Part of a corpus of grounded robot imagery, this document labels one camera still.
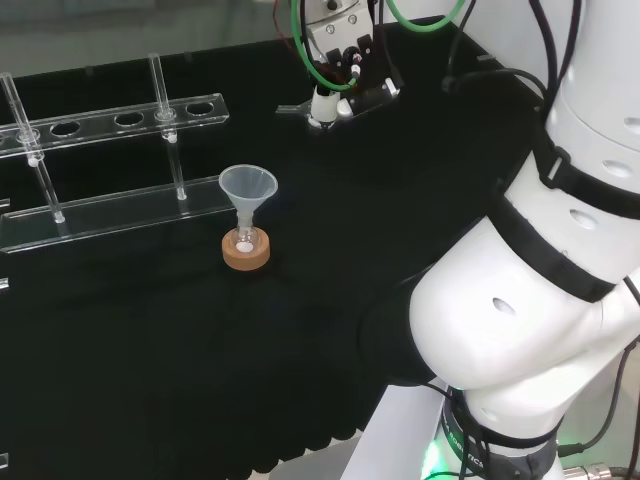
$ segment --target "funnel stem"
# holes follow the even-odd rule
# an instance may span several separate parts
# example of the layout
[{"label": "funnel stem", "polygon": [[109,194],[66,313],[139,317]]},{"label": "funnel stem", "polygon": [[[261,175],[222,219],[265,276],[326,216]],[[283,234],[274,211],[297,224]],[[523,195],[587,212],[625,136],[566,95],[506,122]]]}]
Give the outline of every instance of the funnel stem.
[{"label": "funnel stem", "polygon": [[251,228],[253,226],[253,212],[240,213],[238,212],[238,227]]}]

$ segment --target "black cloth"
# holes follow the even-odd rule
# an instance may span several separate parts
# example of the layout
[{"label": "black cloth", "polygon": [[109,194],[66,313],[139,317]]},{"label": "black cloth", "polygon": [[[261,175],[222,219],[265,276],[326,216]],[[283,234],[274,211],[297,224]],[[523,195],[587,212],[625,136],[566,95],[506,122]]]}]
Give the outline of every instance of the black cloth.
[{"label": "black cloth", "polygon": [[[278,178],[255,217],[272,258],[226,267],[233,212],[0,258],[12,479],[244,479],[365,427],[386,379],[355,352],[359,315],[483,215],[528,148],[535,102],[517,80],[442,92],[453,32],[390,28],[401,96],[322,136],[274,115],[311,95],[280,42],[163,58],[171,98],[222,92],[231,112],[180,134],[185,177],[254,163]],[[478,53],[461,47],[461,71]],[[145,60],[17,87],[34,119],[154,100]],[[157,135],[47,153],[62,201],[169,183],[167,163]],[[0,169],[14,210],[43,203],[24,158]],[[409,295],[371,315],[406,324]]]}]

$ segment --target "rack hole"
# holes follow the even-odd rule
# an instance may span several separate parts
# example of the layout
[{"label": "rack hole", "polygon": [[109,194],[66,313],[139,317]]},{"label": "rack hole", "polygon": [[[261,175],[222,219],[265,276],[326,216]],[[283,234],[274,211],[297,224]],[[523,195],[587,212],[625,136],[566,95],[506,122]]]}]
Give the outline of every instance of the rack hole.
[{"label": "rack hole", "polygon": [[187,113],[189,115],[193,115],[194,117],[202,117],[203,115],[207,115],[213,111],[213,103],[211,102],[200,102],[200,103],[190,103],[187,105]]},{"label": "rack hole", "polygon": [[144,119],[144,115],[140,112],[123,113],[117,115],[114,121],[121,127],[133,127],[139,124]]},{"label": "rack hole", "polygon": [[56,137],[70,137],[78,130],[80,130],[80,124],[78,122],[56,123],[51,127],[51,133]]}]

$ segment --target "green cable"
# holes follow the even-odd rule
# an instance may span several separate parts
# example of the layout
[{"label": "green cable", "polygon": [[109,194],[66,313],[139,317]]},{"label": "green cable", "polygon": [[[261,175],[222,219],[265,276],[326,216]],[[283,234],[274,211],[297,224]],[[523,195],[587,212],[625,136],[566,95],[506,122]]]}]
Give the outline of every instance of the green cable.
[{"label": "green cable", "polygon": [[393,16],[396,17],[396,20],[398,20],[398,23],[402,25],[404,28],[417,33],[430,33],[430,32],[435,32],[436,30],[440,30],[442,27],[448,25],[451,22],[451,20],[453,20],[455,16],[458,15],[458,13],[460,12],[460,9],[464,5],[464,2],[465,0],[458,0],[458,3],[456,3],[453,9],[449,12],[449,15],[447,15],[442,20],[432,25],[417,25],[413,22],[410,22],[409,20],[407,20],[402,16],[402,14],[400,13],[400,10],[398,10],[398,7],[396,7],[394,0],[387,0],[387,5],[389,5],[389,10],[391,10],[391,13],[393,13]]},{"label": "green cable", "polygon": [[291,0],[291,32],[293,33],[293,40],[296,43],[296,47],[298,47],[298,53],[300,53],[300,58],[302,58],[304,66],[307,67],[307,70],[309,70],[311,75],[313,75],[316,80],[318,80],[318,83],[335,92],[344,92],[347,90],[351,90],[351,87],[356,83],[355,78],[352,78],[347,85],[338,85],[332,83],[324,78],[320,74],[320,72],[315,69],[315,67],[307,57],[307,52],[304,51],[304,46],[300,41],[300,26],[298,25],[298,0]]}]

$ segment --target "black strap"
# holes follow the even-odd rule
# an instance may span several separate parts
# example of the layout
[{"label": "black strap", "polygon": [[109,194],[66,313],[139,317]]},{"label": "black strap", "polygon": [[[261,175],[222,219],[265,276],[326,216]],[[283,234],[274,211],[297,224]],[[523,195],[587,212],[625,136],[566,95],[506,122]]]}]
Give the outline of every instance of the black strap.
[{"label": "black strap", "polygon": [[533,270],[570,295],[595,303],[615,285],[594,277],[552,247],[499,190],[489,220],[509,248]]},{"label": "black strap", "polygon": [[541,121],[534,122],[533,155],[540,181],[581,202],[618,217],[640,220],[640,195],[609,185],[571,165],[571,156],[554,145]]},{"label": "black strap", "polygon": [[[507,447],[507,448],[515,448],[518,450],[537,447],[538,445],[547,443],[549,440],[551,440],[554,437],[554,435],[558,432],[560,425],[562,425],[562,420],[564,419],[564,417],[560,419],[560,422],[555,427],[553,427],[553,430],[539,437],[535,437],[535,438],[508,437],[506,435],[496,432],[495,430],[491,430],[490,428],[480,425],[475,421],[475,419],[473,421],[470,421],[470,419],[472,419],[473,416],[469,411],[469,407],[467,406],[467,402],[464,398],[464,395],[462,394],[462,391],[450,389],[449,392],[456,399],[456,406],[458,407],[458,408],[451,408],[451,413],[453,414],[453,418],[456,420],[458,425],[460,425],[462,430],[465,433],[467,433],[468,430],[466,430],[466,428],[468,428],[469,426],[472,426],[472,430],[479,429],[479,435],[477,436],[482,438],[483,442],[487,442],[492,445],[499,445],[501,447]],[[475,432],[469,432],[468,435],[472,437],[476,436],[474,435],[474,433]]]}]

